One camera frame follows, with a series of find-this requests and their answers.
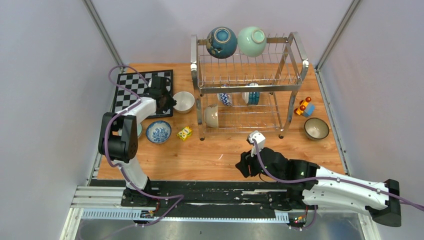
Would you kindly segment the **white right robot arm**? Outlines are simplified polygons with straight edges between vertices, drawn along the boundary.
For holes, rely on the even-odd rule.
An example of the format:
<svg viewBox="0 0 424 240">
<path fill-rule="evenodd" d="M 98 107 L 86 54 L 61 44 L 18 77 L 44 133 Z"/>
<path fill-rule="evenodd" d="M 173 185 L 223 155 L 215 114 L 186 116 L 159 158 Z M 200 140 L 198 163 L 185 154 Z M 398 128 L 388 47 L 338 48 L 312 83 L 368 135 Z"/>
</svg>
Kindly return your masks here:
<svg viewBox="0 0 424 240">
<path fill-rule="evenodd" d="M 372 182 L 331 171 L 302 159 L 287 159 L 268 147 L 259 155 L 243 152 L 235 167 L 247 177 L 264 174 L 283 183 L 287 193 L 284 201 L 291 209 L 305 206 L 350 210 L 371 216 L 372 220 L 387 227 L 402 225 L 400 184 L 397 180 Z"/>
</svg>

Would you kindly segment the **cream bowl green leaf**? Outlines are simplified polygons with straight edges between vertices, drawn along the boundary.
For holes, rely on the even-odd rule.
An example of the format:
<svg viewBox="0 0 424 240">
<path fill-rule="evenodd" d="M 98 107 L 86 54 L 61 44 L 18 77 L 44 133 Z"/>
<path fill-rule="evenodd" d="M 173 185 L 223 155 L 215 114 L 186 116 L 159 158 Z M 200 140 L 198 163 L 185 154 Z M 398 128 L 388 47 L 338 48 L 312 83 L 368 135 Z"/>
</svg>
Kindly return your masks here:
<svg viewBox="0 0 424 240">
<path fill-rule="evenodd" d="M 195 104 L 195 97 L 187 91 L 177 92 L 173 95 L 173 99 L 176 100 L 173 109 L 181 114 L 189 113 Z"/>
</svg>

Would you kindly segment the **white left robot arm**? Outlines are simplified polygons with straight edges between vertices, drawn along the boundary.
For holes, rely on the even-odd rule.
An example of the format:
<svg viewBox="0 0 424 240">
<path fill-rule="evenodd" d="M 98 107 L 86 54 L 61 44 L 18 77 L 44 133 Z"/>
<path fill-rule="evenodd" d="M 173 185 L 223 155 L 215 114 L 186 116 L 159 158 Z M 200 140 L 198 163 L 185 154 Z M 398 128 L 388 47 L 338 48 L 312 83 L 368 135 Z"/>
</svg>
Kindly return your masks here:
<svg viewBox="0 0 424 240">
<path fill-rule="evenodd" d="M 154 196 L 151 191 L 149 177 L 143 172 L 136 158 L 138 151 L 137 125 L 153 114 L 173 108 L 177 101 L 167 89 L 167 78 L 153 76 L 147 81 L 140 76 L 146 84 L 144 96 L 121 85 L 117 87 L 135 96 L 136 100 L 127 108 L 118 112 L 106 112 L 102 116 L 98 151 L 106 156 L 111 167 L 118 167 L 126 181 L 126 187 L 134 193 L 134 200 L 140 206 L 149 206 Z"/>
</svg>

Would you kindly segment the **pale green striped bowl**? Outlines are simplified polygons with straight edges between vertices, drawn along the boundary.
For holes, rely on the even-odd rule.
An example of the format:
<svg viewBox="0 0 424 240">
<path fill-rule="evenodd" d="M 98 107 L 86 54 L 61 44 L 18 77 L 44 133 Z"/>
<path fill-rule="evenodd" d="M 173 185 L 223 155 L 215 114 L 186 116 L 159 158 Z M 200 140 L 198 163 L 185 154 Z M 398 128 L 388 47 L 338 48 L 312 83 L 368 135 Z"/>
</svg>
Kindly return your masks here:
<svg viewBox="0 0 424 240">
<path fill-rule="evenodd" d="M 141 124 L 141 123 L 138 123 L 138 124 L 136 125 L 136 127 L 137 127 L 137 137 L 138 137 L 138 138 L 140 138 L 140 137 L 141 137 L 141 135 L 142 135 L 142 132 L 143 132 L 143 126 L 142 126 L 142 124 Z"/>
</svg>

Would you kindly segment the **white blue floral bowl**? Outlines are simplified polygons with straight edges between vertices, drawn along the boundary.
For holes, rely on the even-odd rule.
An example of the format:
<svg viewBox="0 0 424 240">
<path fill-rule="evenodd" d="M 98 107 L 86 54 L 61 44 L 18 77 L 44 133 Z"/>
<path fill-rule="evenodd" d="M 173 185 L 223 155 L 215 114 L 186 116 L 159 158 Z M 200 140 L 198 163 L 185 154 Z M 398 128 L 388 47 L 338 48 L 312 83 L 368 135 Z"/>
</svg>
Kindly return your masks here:
<svg viewBox="0 0 424 240">
<path fill-rule="evenodd" d="M 146 138 L 153 144 L 165 143 L 171 136 L 172 127 L 164 120 L 152 122 L 146 129 Z"/>
</svg>

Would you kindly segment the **dark patterned rim bowl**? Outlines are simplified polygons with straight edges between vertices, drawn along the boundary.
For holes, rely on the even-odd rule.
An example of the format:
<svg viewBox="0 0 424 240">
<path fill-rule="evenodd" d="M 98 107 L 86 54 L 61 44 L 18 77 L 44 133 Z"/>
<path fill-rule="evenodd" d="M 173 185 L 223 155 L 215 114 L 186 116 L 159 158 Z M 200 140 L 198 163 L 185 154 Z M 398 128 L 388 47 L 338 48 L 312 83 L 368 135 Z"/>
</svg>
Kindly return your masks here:
<svg viewBox="0 0 424 240">
<path fill-rule="evenodd" d="M 317 117 L 308 118 L 303 125 L 306 137 L 312 141 L 320 141 L 330 134 L 328 124 Z"/>
</svg>

